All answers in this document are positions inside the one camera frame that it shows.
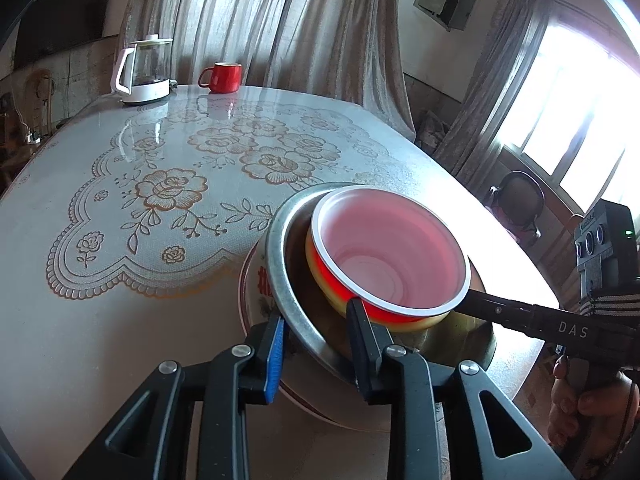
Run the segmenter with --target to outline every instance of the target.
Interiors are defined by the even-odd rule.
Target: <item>television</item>
[[[99,40],[109,0],[35,0],[20,20],[14,70]]]

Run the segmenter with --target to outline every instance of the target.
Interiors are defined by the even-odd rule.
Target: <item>round table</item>
[[[319,182],[401,192],[434,210],[488,293],[558,307],[507,231],[438,164],[360,106],[276,89],[100,97],[0,202],[0,426],[58,480],[151,370],[243,339],[238,270],[278,206]],[[489,374],[512,397],[542,342],[501,327]],[[383,479],[388,435],[248,408],[252,478]]]

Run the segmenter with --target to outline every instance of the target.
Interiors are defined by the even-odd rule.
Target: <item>wooden chair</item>
[[[536,220],[544,209],[545,195],[527,173],[511,171],[487,192],[482,203],[523,248],[540,239]]]

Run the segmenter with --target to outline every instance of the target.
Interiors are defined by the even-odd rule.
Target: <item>white bowl rim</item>
[[[410,200],[411,202],[414,202],[424,210],[428,211],[445,227],[449,235],[455,241],[458,249],[460,250],[460,255],[462,256],[462,259],[464,261],[464,266],[465,266],[464,282],[462,284],[462,287],[458,291],[458,293],[453,298],[451,298],[446,303],[443,303],[439,306],[434,306],[431,308],[411,308],[411,307],[406,307],[402,305],[396,305],[395,303],[389,303],[388,301],[382,300],[382,298],[378,298],[377,296],[374,296],[370,292],[367,292],[366,290],[361,288],[357,283],[351,280],[344,272],[340,270],[340,268],[338,267],[338,265],[336,265],[336,263],[331,258],[331,256],[329,256],[329,253],[326,250],[324,243],[322,243],[322,238],[320,236],[319,218],[320,218],[322,208],[324,207],[324,204],[326,204],[326,202],[333,199],[338,194],[351,192],[355,189],[382,191],[385,193],[392,193],[394,195],[401,196],[402,198]],[[469,265],[469,258],[468,256],[466,256],[465,251],[462,250],[460,243],[458,242],[455,235],[451,232],[451,229],[449,229],[449,226],[447,226],[447,224],[442,221],[442,218],[436,215],[436,213],[434,213],[431,209],[426,207],[424,204],[421,204],[417,200],[414,200],[413,198],[403,195],[401,193],[396,193],[395,191],[389,191],[389,190],[381,189],[379,187],[374,187],[374,186],[347,186],[347,187],[342,187],[340,189],[336,189],[335,191],[327,193],[325,196],[323,196],[320,199],[320,202],[318,202],[318,204],[316,205],[316,208],[314,209],[313,215],[311,217],[311,237],[322,262],[328,267],[329,271],[338,279],[338,281],[340,281],[346,288],[348,288],[351,292],[353,292],[363,300],[368,301],[374,306],[381,308],[383,310],[386,310],[388,312],[392,312],[394,314],[403,314],[405,316],[411,316],[411,317],[439,316],[440,314],[444,314],[445,312],[449,312],[454,308],[456,308],[460,304],[460,302],[465,298],[466,294],[468,293],[469,286],[471,285],[471,267]]]

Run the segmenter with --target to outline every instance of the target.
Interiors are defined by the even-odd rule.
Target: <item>electric kettle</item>
[[[146,103],[169,95],[169,60],[173,40],[157,34],[134,41],[120,51],[111,76],[111,90],[128,104]]]

